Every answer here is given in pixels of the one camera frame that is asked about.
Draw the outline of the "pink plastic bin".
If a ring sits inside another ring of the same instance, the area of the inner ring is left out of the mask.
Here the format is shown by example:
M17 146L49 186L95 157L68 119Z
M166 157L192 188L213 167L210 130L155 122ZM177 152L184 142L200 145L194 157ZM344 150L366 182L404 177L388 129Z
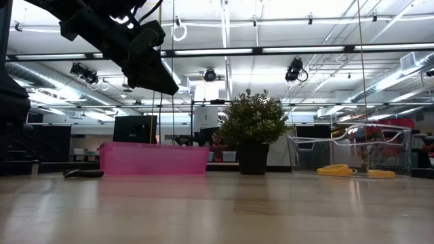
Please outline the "pink plastic bin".
M134 142L100 145L100 168L108 175L204 174L209 149Z

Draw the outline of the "clear plastic bin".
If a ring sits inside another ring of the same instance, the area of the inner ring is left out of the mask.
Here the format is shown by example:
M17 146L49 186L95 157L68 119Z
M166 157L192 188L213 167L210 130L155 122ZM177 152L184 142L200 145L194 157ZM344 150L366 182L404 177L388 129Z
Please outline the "clear plastic bin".
M394 125L362 123L343 130L335 138L307 140L312 149L298 147L301 137L288 136L293 170L317 174L317 169L346 164L353 170L346 178L369 178L369 169L393 171L395 178L411 174L411 129Z

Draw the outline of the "black overhead light bar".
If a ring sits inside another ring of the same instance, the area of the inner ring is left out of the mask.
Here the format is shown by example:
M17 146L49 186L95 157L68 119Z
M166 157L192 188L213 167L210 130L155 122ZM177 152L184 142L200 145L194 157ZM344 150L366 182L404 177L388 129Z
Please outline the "black overhead light bar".
M167 49L159 52L162 58L196 58L196 57L229 57L229 56L276 56L276 55L308 55L308 54L360 54L383 52L428 52L434 51L434 43L398 43L368 45L312 45L312 46L279 46L279 47L228 47L213 49ZM7 62L37 61L91 61L103 60L101 53L69 53L69 54L8 54Z

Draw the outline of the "person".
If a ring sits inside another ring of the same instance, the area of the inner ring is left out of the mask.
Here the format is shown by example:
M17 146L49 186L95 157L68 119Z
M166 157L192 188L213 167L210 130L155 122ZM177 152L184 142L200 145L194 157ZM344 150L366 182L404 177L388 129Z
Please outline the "person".
M214 162L223 162L223 152L227 149L227 145L220 130L212 134L211 140L206 142L205 146L213 153Z

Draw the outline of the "black spring keychain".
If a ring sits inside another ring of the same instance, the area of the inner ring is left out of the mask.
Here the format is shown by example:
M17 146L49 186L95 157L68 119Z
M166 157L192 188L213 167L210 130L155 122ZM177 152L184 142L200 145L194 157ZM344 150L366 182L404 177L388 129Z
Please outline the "black spring keychain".
M65 178L101 178L104 175L102 170L81 170L71 169L63 173Z

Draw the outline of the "potted artificial green plant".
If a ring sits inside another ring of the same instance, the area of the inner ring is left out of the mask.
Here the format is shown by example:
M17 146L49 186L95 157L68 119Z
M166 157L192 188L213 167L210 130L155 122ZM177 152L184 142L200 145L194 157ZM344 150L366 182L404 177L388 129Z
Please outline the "potted artificial green plant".
M220 135L237 150L240 173L264 175L270 145L290 130L281 101L270 97L266 89L256 94L247 89L234 97L223 113Z

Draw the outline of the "black background monitor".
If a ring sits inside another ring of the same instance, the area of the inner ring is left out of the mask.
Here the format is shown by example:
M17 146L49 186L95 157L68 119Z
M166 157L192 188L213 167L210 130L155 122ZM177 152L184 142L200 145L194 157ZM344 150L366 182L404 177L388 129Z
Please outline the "black background monitor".
M114 142L156 144L157 116L122 116L115 118Z
M301 137L298 140L298 147L300 149L312 149L315 143L304 143L304 141L330 138L330 131L329 125L297 126L296 136Z

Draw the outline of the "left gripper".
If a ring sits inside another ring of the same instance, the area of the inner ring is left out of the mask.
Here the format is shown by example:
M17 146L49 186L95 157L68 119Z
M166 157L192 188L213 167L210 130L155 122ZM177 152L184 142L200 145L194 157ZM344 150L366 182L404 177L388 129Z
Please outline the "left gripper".
M140 87L174 95L178 86L161 60L157 48L165 32L157 20L128 28L105 16L101 52L118 65L127 65L125 73L131 87Z

